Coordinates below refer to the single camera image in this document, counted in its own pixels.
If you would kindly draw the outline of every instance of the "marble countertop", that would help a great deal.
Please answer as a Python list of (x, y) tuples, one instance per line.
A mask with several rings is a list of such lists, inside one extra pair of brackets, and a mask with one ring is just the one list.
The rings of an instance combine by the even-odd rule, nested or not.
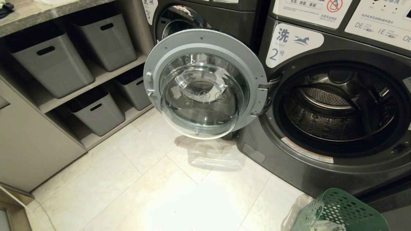
[(66, 14), (112, 1), (114, 0), (74, 0), (59, 5), (48, 5), (34, 0), (6, 0), (6, 2), (14, 4), (14, 11), (0, 19), (0, 37)]

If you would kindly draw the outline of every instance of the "washing machine door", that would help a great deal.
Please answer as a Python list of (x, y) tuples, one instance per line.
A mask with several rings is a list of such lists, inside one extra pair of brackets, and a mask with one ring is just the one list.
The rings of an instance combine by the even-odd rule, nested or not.
[(158, 43), (146, 60), (144, 85), (167, 122), (196, 139), (246, 126), (267, 98), (256, 55), (234, 37), (209, 29), (183, 30)]

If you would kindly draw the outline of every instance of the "plastic laundry basket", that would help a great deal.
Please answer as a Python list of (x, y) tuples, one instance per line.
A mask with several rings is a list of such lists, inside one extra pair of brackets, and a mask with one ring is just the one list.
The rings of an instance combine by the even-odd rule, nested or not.
[(110, 93), (103, 87), (93, 88), (77, 96), (66, 106), (98, 136), (103, 136), (125, 120)]
[(122, 96), (139, 111), (151, 104), (144, 88), (143, 70), (142, 64), (114, 79)]
[(69, 16), (94, 60), (111, 72), (137, 59), (123, 16), (104, 5)]
[(67, 34), (51, 21), (8, 35), (6, 43), (19, 63), (56, 98), (95, 80)]
[(318, 220), (343, 224), (347, 231), (389, 231), (387, 222), (375, 209), (349, 193), (331, 188), (305, 206), (291, 231), (311, 231)]

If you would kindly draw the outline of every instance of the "gray storage bin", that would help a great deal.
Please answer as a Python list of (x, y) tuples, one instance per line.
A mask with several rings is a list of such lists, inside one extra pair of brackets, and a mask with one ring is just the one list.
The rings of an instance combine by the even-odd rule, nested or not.
[(73, 14), (69, 20), (82, 35), (95, 62), (107, 71), (137, 59), (123, 16), (115, 9), (97, 6)]
[(66, 106), (98, 136), (103, 136), (125, 120), (110, 93), (102, 87), (77, 96)]
[(6, 43), (19, 63), (56, 98), (95, 80), (67, 34), (51, 21), (8, 35)]
[(140, 65), (114, 79), (122, 96), (139, 111), (151, 104), (144, 89), (143, 70), (144, 65)]

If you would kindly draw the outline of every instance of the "front-loading washing machine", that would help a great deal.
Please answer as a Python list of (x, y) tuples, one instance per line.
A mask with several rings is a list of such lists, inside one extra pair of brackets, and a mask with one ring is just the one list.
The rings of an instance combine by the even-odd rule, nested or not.
[[(391, 18), (411, 28), (405, 8), (411, 2)], [(411, 59), (390, 48), (411, 47), (400, 26), (386, 26), (397, 36), (381, 49), (268, 16), (259, 57), (224, 32), (182, 30), (147, 57), (145, 89), (186, 136), (244, 128), (239, 149), (311, 196), (330, 187), (365, 193), (410, 171)]]
[(142, 0), (152, 37), (156, 43), (180, 30), (212, 28), (228, 33), (252, 50), (258, 35), (262, 0)]

